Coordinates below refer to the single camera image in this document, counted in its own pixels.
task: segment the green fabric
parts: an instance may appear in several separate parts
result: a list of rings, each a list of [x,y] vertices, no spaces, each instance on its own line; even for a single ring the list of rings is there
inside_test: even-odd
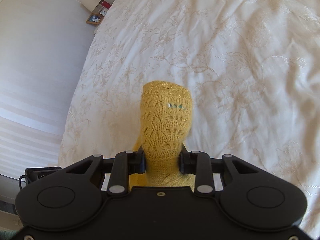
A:
[[[2,231],[0,230],[0,239],[10,240],[18,231]]]

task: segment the screw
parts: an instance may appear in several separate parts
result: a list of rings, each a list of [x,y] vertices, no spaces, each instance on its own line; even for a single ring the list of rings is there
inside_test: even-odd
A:
[[[23,240],[34,240],[32,236],[25,236]]]
[[[213,191],[213,187],[209,185],[200,185],[199,187],[197,187],[197,191],[199,191],[200,193],[208,194]]]
[[[124,187],[121,185],[114,185],[109,188],[109,191],[115,194],[124,192]]]
[[[157,193],[157,196],[158,196],[158,197],[164,197],[164,196],[165,196],[165,193],[164,193],[164,192],[158,192],[158,193]]]

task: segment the yellow sock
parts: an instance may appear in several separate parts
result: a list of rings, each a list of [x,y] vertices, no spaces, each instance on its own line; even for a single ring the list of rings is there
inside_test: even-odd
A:
[[[195,176],[179,172],[181,145],[192,121],[190,92],[182,86],[153,81],[143,86],[139,146],[145,152],[145,174],[130,176],[130,186],[194,188]]]

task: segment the white bedspread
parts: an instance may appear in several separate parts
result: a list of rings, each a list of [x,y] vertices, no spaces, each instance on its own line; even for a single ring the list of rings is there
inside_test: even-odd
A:
[[[190,150],[231,153],[301,188],[320,232],[320,0],[116,0],[90,47],[60,164],[131,149],[142,86],[190,89]]]

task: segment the lamp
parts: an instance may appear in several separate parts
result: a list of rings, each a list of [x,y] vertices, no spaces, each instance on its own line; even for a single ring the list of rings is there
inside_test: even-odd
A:
[[[101,0],[81,0],[81,3],[89,10],[93,11]]]

